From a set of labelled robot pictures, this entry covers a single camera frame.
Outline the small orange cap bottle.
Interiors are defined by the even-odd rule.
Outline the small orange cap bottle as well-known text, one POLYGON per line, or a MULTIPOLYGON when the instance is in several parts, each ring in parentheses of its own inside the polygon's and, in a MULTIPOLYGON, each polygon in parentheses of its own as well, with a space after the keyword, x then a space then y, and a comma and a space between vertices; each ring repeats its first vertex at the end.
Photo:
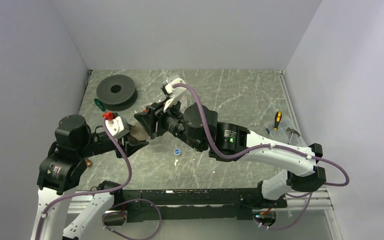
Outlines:
POLYGON ((143 142, 143 141, 148 141, 150 139, 150 137, 147 134, 146 130, 143 128, 143 126, 139 122, 136 122, 131 127, 129 134, 136 141, 143 142))

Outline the blue Pocari Sweat cap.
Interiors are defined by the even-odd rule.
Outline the blue Pocari Sweat cap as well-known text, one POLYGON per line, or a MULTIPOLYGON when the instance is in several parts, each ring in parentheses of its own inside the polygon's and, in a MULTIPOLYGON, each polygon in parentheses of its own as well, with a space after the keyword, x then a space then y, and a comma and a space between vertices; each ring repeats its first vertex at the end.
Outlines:
POLYGON ((180 156, 182 152, 181 152, 180 149, 176 148, 176 149, 173 151, 173 153, 174 153, 176 156, 180 156))

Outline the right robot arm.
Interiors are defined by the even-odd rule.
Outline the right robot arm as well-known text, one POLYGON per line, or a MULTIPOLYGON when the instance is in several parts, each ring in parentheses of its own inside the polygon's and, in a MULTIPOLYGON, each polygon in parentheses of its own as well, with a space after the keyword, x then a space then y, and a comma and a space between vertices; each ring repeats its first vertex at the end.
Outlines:
POLYGON ((246 127, 218 121, 218 113, 197 103, 180 111, 180 104, 164 110, 164 103, 153 103, 134 114, 147 135, 154 139, 170 133, 198 152, 221 162, 250 161, 281 169, 263 180, 255 194, 256 203, 269 207, 282 195, 294 190, 315 192, 327 181, 324 168, 317 166, 317 153, 311 147, 298 147, 265 138, 246 127))

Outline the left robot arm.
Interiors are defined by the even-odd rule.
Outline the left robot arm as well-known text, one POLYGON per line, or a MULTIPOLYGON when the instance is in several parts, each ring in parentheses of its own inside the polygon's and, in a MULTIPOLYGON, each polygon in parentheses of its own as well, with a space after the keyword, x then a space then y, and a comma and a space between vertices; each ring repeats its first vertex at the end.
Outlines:
POLYGON ((37 179, 38 205, 31 239, 79 240, 93 220, 106 210, 117 210, 126 201, 123 188, 132 178, 128 157, 146 147, 147 140, 137 140, 130 134, 132 125, 114 113, 104 114, 103 132, 93 132, 79 114, 63 117, 54 134, 55 141, 39 166, 37 179), (89 157, 115 152, 127 165, 124 183, 104 181, 95 191, 77 192, 89 157), (91 202, 69 225, 65 226, 72 198, 92 195, 91 202))

